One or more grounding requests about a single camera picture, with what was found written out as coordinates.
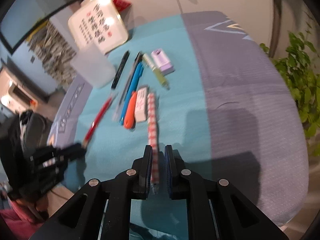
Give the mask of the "orange utility knife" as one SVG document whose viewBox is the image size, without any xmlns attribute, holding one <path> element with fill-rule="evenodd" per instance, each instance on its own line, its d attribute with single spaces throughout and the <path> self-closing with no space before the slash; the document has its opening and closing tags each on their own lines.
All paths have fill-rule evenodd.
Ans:
<svg viewBox="0 0 320 240">
<path fill-rule="evenodd" d="M 127 107 L 127 111 L 124 118 L 123 126 L 126 129 L 131 129 L 135 123 L 135 107 L 136 107 L 136 100 L 137 100 L 137 92 L 132 92 L 131 98 L 129 100 L 129 104 Z"/>
</svg>

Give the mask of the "black pen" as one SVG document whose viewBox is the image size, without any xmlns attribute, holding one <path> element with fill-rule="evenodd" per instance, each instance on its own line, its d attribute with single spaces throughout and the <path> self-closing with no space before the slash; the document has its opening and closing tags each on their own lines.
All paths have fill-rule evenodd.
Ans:
<svg viewBox="0 0 320 240">
<path fill-rule="evenodd" d="M 116 72 L 116 75 L 114 77 L 114 80 L 112 82 L 112 85 L 111 85 L 111 89 L 114 90 L 119 82 L 119 79 L 120 79 L 120 76 L 123 72 L 123 69 L 125 67 L 125 64 L 127 62 L 127 59 L 129 58 L 129 55 L 130 55 L 130 52 L 127 50 L 125 52 L 125 54 L 123 55 L 122 59 L 121 59 L 121 62 L 120 62 L 120 65 L 118 67 L 118 70 Z"/>
</svg>

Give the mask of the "translucent plastic pen cup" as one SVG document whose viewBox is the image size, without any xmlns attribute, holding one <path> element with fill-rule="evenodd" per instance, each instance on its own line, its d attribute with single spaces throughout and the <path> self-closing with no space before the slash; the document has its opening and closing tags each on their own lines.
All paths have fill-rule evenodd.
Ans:
<svg viewBox="0 0 320 240">
<path fill-rule="evenodd" d="M 95 43 L 80 49 L 71 66 L 92 87 L 101 88 L 114 80 L 116 69 Z"/>
</svg>

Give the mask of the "black framed monitor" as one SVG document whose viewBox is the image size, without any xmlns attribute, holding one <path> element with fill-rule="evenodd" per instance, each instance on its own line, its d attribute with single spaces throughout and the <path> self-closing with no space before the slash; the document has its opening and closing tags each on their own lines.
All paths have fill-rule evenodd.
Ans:
<svg viewBox="0 0 320 240">
<path fill-rule="evenodd" d="M 1 43 L 13 54 L 42 23 L 84 0 L 1 0 Z"/>
</svg>

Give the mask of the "white eraser with print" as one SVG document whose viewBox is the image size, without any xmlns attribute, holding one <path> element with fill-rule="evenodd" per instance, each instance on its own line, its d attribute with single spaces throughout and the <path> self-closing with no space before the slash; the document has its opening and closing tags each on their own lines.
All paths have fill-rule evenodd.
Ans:
<svg viewBox="0 0 320 240">
<path fill-rule="evenodd" d="M 147 97 L 148 87 L 141 87 L 137 91 L 137 99 L 135 105 L 135 121 L 144 122 L 147 119 Z"/>
</svg>

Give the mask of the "purple correction tape box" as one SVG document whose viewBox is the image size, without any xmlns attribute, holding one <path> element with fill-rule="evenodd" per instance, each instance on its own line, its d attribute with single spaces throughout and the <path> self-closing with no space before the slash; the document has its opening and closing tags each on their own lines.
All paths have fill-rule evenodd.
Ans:
<svg viewBox="0 0 320 240">
<path fill-rule="evenodd" d="M 175 71 L 172 62 L 163 49 L 156 49 L 152 51 L 151 57 L 163 75 L 168 75 Z"/>
</svg>

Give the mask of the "red white checkered pencil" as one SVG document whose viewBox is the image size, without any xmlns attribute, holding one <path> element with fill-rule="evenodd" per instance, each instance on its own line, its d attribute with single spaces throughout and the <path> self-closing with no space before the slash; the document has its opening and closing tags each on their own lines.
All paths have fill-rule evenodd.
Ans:
<svg viewBox="0 0 320 240">
<path fill-rule="evenodd" d="M 156 97 L 149 93 L 147 97 L 147 122 L 148 122 L 148 145 L 152 147 L 151 189 L 154 194 L 159 192 L 159 164 L 158 164 L 158 127 L 156 112 Z"/>
</svg>

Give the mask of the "red booklet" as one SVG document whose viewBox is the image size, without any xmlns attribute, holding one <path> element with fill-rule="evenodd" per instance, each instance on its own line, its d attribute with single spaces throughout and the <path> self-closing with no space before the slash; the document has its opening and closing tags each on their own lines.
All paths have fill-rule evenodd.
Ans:
<svg viewBox="0 0 320 240">
<path fill-rule="evenodd" d="M 122 12 L 131 6 L 131 2 L 126 0 L 98 0 L 97 3 L 104 7 L 113 5 L 117 12 Z"/>
</svg>

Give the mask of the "blue pen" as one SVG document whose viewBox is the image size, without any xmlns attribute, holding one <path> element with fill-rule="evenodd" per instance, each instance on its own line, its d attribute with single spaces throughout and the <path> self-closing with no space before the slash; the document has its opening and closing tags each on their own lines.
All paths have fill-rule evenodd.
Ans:
<svg viewBox="0 0 320 240">
<path fill-rule="evenodd" d="M 135 72 L 133 74 L 131 83 L 130 83 L 128 91 L 127 91 L 127 95 L 125 97 L 123 109 L 121 111 L 121 115 L 120 115 L 120 124 L 121 124 L 121 126 L 124 125 L 124 119 L 125 119 L 125 115 L 126 115 L 126 112 L 127 112 L 128 105 L 129 105 L 129 101 L 131 99 L 132 93 L 135 92 L 136 89 L 137 89 L 138 82 L 139 82 L 139 79 L 140 79 L 140 77 L 142 75 L 143 69 L 144 69 L 144 67 L 143 67 L 143 63 L 142 62 L 137 64 L 136 70 L 135 70 Z"/>
</svg>

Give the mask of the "teal and purple desk mat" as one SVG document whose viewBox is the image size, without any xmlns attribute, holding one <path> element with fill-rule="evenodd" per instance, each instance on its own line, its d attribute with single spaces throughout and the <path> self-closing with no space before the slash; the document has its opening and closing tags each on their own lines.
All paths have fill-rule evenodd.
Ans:
<svg viewBox="0 0 320 240">
<path fill-rule="evenodd" d="M 156 93 L 159 148 L 172 145 L 187 167 L 206 179 L 225 178 L 277 226 L 302 208 L 309 168 L 296 103 L 285 82 L 259 46 L 218 11 L 171 16 L 130 31 L 133 37 L 112 51 L 118 64 L 130 57 L 117 85 L 118 101 L 139 51 L 163 49 L 175 71 L 161 87 L 145 67 L 139 86 Z M 51 135 L 54 145 L 83 140 L 109 97 L 111 85 L 95 89 L 78 75 L 60 106 Z M 104 115 L 86 159 L 71 162 L 63 185 L 76 192 L 88 180 L 114 178 L 141 157 L 148 142 L 147 123 L 125 129 Z M 188 239 L 184 201 L 168 197 L 163 155 L 159 154 L 159 192 L 132 202 L 133 224 Z"/>
</svg>

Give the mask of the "translucent clear pen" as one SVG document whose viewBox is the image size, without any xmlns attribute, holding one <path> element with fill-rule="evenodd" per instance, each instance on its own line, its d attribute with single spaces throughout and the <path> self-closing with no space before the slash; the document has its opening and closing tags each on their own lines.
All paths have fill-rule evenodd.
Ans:
<svg viewBox="0 0 320 240">
<path fill-rule="evenodd" d="M 139 51 L 138 54 L 137 54 L 137 56 L 136 56 L 136 58 L 135 58 L 135 60 L 134 60 L 134 63 L 133 63 L 132 68 L 131 68 L 131 70 L 130 70 L 129 76 L 128 76 L 128 78 L 127 78 L 127 82 L 126 82 L 126 84 L 125 84 L 125 86 L 124 86 L 124 89 L 123 89 L 123 91 L 122 91 L 122 93 L 121 93 L 121 97 L 120 97 L 120 99 L 119 99 L 119 102 L 118 102 L 118 104 L 116 105 L 116 109 L 115 109 L 114 114 L 113 114 L 113 116 L 112 116 L 112 120 L 113 120 L 114 122 L 119 121 L 120 110 L 121 110 L 122 107 L 123 107 L 123 103 L 124 103 L 124 100 L 125 100 L 125 97 L 126 97 L 126 94 L 127 94 L 127 90 L 128 90 L 128 88 L 129 88 L 129 86 L 130 86 L 130 84 L 131 84 L 131 80 L 132 80 L 133 75 L 134 75 L 134 73 L 135 73 L 137 64 L 138 64 L 139 61 L 140 61 L 141 54 L 142 54 L 142 52 Z"/>
</svg>

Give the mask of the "green potted plant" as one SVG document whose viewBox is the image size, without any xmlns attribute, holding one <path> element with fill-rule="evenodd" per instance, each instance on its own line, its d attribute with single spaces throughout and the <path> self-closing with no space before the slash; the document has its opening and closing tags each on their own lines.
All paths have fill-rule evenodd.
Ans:
<svg viewBox="0 0 320 240">
<path fill-rule="evenodd" d="M 315 72 L 319 52 L 310 41 L 311 34 L 312 23 L 308 20 L 303 32 L 288 33 L 287 55 L 270 60 L 294 99 L 309 154 L 319 156 L 319 74 Z"/>
</svg>

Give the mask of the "white calligraphy desk lamp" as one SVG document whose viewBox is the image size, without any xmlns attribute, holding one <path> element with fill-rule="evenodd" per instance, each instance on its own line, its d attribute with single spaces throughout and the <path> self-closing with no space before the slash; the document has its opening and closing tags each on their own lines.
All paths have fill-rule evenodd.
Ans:
<svg viewBox="0 0 320 240">
<path fill-rule="evenodd" d="M 112 0 L 90 0 L 69 18 L 68 27 L 79 49 L 95 43 L 104 54 L 129 39 Z"/>
</svg>

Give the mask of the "yellow-green highlighter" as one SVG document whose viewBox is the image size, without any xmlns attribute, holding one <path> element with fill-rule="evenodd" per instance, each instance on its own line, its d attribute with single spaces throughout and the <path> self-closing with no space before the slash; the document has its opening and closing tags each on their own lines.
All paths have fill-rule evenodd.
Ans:
<svg viewBox="0 0 320 240">
<path fill-rule="evenodd" d="M 151 69 L 151 71 L 155 75 L 156 79 L 158 80 L 159 84 L 162 87 L 164 87 L 165 89 L 169 90 L 170 89 L 169 82 L 164 77 L 164 75 L 162 74 L 160 69 L 158 67 L 156 67 L 155 64 L 151 61 L 151 59 L 149 58 L 149 56 L 146 53 L 143 54 L 142 60 Z"/>
</svg>

